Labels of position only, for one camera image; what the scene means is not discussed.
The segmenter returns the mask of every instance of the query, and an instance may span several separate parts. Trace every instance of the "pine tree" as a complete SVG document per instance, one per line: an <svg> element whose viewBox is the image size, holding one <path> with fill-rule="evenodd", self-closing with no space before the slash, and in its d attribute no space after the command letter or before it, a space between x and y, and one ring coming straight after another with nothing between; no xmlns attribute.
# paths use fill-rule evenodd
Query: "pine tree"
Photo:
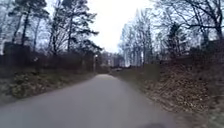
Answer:
<svg viewBox="0 0 224 128"><path fill-rule="evenodd" d="M47 6L45 0L15 0L14 12L19 12L24 16L23 33L21 38L21 45L24 45L26 41L26 31L30 24L30 17L37 16L46 12L44 8Z"/></svg>
<svg viewBox="0 0 224 128"><path fill-rule="evenodd" d="M86 0L64 0L62 5L68 19L67 51L70 52L71 43L78 43L80 37L81 40L87 40L89 36L98 34L89 27L96 14L88 12Z"/></svg>

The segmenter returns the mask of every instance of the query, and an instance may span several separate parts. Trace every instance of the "overcast sky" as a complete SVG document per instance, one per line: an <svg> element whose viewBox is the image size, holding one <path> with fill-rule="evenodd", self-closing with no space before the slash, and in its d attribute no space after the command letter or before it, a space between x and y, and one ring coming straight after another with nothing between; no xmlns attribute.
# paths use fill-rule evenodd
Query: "overcast sky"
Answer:
<svg viewBox="0 0 224 128"><path fill-rule="evenodd" d="M52 1L47 0L48 10ZM91 12L97 13L93 29L99 35L93 37L94 43L109 52L118 52L118 43L125 23L135 17L137 9L150 7L149 0L88 0Z"/></svg>

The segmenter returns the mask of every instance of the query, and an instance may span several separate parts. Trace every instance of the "tree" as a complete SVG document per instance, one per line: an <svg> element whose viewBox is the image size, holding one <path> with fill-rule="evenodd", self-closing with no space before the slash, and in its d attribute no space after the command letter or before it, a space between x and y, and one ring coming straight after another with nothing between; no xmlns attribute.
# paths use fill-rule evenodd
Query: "tree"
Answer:
<svg viewBox="0 0 224 128"><path fill-rule="evenodd" d="M98 34L89 28L96 14L88 13L86 0L63 0L62 5L67 16L67 52L70 52L71 43L77 43L79 36L89 38L90 35Z"/></svg>
<svg viewBox="0 0 224 128"><path fill-rule="evenodd" d="M176 59L177 57L184 55L187 49L187 43L186 35L183 34L180 25L174 23L170 28L167 41L165 41L170 58Z"/></svg>
<svg viewBox="0 0 224 128"><path fill-rule="evenodd" d="M15 0L14 12L20 12L24 16L23 33L21 38L21 45L26 41L26 31L30 24L30 16L37 16L40 13L47 13L44 8L47 3L45 0Z"/></svg>
<svg viewBox="0 0 224 128"><path fill-rule="evenodd" d="M34 18L37 18L36 26L34 26L34 42L33 42L33 52L36 52L36 45L37 45L37 37L39 34L39 28L40 28L40 23L42 19L48 19L49 13L46 12L45 10L40 10L39 13L34 14Z"/></svg>
<svg viewBox="0 0 224 128"><path fill-rule="evenodd" d="M158 4L169 8L172 19L189 29L199 28L208 39L208 29L214 29L219 40L223 40L223 1L222 0L160 0Z"/></svg>

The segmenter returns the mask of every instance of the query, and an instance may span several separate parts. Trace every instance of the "road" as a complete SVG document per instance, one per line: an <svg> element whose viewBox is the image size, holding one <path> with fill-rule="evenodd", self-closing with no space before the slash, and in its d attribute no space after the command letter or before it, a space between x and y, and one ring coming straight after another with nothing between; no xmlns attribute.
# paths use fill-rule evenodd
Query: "road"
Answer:
<svg viewBox="0 0 224 128"><path fill-rule="evenodd" d="M1 128L185 128L125 82L98 75L0 108Z"/></svg>

